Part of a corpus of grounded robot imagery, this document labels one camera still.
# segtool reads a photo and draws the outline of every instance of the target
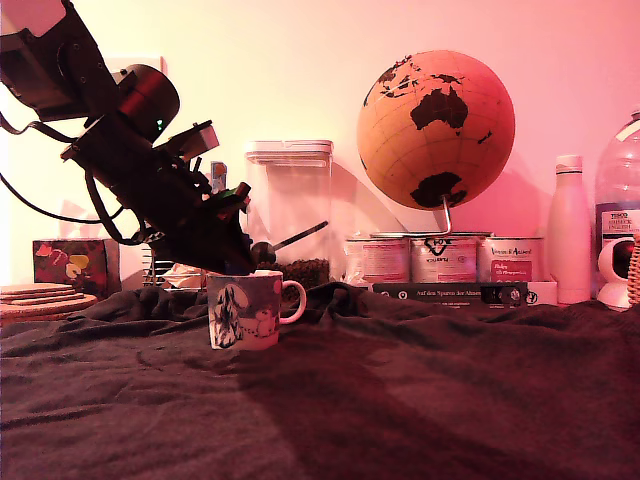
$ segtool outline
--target coffee beans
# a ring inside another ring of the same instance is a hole
[[[296,260],[288,264],[262,262],[258,264],[258,269],[282,272],[284,280],[295,280],[305,290],[329,282],[329,260],[321,258]],[[288,287],[282,292],[284,302],[291,302],[297,298],[298,291],[294,287]]]

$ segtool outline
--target mug print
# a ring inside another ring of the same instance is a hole
[[[282,280],[276,279],[272,288],[273,293],[279,295]],[[228,283],[218,290],[217,303],[210,319],[215,347],[229,348],[243,339],[264,339],[277,334],[279,308],[268,301],[272,295],[265,297],[262,302],[261,297],[247,294],[235,283]]]

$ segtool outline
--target white wall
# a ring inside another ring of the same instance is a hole
[[[165,137],[212,119],[221,146],[204,158],[227,163],[230,186],[245,180],[246,141],[333,140],[340,235],[397,229],[395,217],[409,229],[435,226],[431,213],[394,205],[377,191],[356,147],[364,96],[407,54],[449,49],[476,57],[498,74],[514,103],[510,160],[485,193],[453,210],[456,230],[544,233],[555,157],[584,156],[593,198],[598,157],[640,101],[633,43],[637,0],[74,3],[105,57],[166,59],[182,107]],[[34,119],[15,99],[5,101],[2,111],[11,122],[22,126]],[[59,123],[54,126],[65,133],[79,130],[78,122]],[[62,144],[36,132],[0,137],[7,152],[0,160],[2,172],[30,200],[56,210],[66,199],[91,210],[82,170],[59,159]],[[0,244],[0,284],[29,282],[31,240],[57,236],[57,222],[8,200],[5,192],[0,202],[6,235]],[[116,206],[107,203],[112,210]],[[132,233],[135,222],[121,223]],[[124,250],[126,277],[139,269],[139,257]]]

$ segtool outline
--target australia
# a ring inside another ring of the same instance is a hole
[[[449,93],[443,93],[441,88],[432,90],[422,98],[420,105],[411,110],[411,119],[418,130],[436,120],[451,128],[462,128],[467,115],[469,107],[452,87],[449,87]]]

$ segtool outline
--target globe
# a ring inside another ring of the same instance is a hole
[[[357,144],[373,184],[407,207],[432,210],[475,198],[500,175],[515,135],[498,76],[462,53],[409,55],[373,84]]]

